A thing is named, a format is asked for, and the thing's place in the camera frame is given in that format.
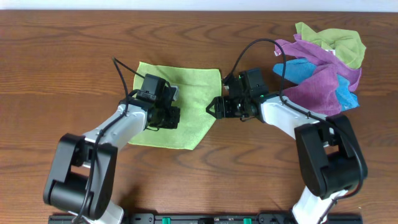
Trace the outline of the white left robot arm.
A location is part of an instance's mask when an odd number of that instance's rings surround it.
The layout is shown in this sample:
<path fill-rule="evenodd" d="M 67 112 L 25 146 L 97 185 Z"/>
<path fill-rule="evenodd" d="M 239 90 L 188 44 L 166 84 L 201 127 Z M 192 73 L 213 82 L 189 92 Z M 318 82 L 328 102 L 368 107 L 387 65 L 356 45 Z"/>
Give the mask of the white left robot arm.
<path fill-rule="evenodd" d="M 82 135 L 66 133 L 57 145 L 43 201 L 74 215 L 74 223 L 120 224 L 124 210 L 111 201 L 119 151 L 147 128 L 175 129 L 180 108 L 170 101 L 130 97 L 113 115 Z"/>

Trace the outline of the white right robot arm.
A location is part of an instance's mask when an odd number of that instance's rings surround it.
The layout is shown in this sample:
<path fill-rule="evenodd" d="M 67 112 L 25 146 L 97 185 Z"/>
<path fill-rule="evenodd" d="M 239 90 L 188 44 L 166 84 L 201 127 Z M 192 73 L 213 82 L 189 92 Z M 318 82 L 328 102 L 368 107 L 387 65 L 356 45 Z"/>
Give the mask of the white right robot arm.
<path fill-rule="evenodd" d="M 355 196 L 368 168 L 349 119 L 325 116 L 298 106 L 277 93 L 217 96 L 206 107 L 216 119 L 256 118 L 295 140 L 304 191 L 292 208 L 296 223 L 325 223 L 338 201 Z"/>

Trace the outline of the light green cloth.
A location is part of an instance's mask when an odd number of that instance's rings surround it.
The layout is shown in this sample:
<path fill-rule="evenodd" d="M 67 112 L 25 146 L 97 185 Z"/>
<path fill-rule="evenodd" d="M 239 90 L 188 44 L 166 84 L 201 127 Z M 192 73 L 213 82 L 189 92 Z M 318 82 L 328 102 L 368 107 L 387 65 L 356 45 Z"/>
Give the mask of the light green cloth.
<path fill-rule="evenodd" d="M 161 77 L 179 87 L 178 100 L 172 105 L 180 108 L 180 121 L 176 129 L 145 130 L 129 143 L 193 150 L 216 120 L 206 112 L 206 107 L 222 94 L 220 71 L 216 68 L 178 68 L 140 62 L 137 72 Z"/>

